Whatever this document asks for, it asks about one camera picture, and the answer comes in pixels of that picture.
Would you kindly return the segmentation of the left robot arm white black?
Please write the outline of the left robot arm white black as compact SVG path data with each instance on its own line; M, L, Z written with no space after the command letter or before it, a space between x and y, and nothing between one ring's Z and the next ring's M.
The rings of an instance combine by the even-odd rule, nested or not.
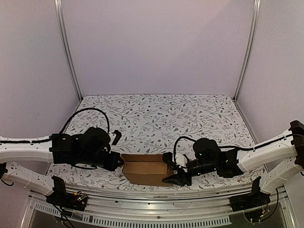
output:
M102 168L115 171L124 164L120 153L111 150L121 137L119 131L111 139L109 133L90 127L84 133L69 135L56 133L36 139L0 139L0 178L18 182L25 188L44 196L51 195L60 206L67 206L71 197L65 183L57 177L49 177L18 164L20 161L38 161L53 164L68 164L73 167Z

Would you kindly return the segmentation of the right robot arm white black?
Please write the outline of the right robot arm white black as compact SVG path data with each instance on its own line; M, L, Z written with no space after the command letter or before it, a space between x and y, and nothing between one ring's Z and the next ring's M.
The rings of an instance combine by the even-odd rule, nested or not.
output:
M219 146L215 140L201 138L192 140L195 159L177 155L176 151L162 155L164 163L176 174L162 180L163 183L190 186L192 177L216 172L223 178L232 178L251 171L266 163L281 162L255 182L257 188L246 195L249 207L256 207L275 188L304 170L304 125L298 120L280 135L253 147Z

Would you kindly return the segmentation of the brown cardboard paper box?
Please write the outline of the brown cardboard paper box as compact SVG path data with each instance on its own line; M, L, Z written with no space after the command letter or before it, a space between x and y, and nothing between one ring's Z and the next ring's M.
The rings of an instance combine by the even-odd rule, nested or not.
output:
M173 169L162 161L161 154L123 154L123 175L136 185L172 186L162 180L173 175Z

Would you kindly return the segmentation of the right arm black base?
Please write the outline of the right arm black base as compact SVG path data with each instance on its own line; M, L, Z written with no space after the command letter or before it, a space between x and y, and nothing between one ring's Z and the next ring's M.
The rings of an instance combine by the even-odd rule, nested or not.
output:
M232 196L229 204L233 212L263 206L270 203L270 194L263 193L259 186L261 177L257 177L251 187L251 191L246 194Z

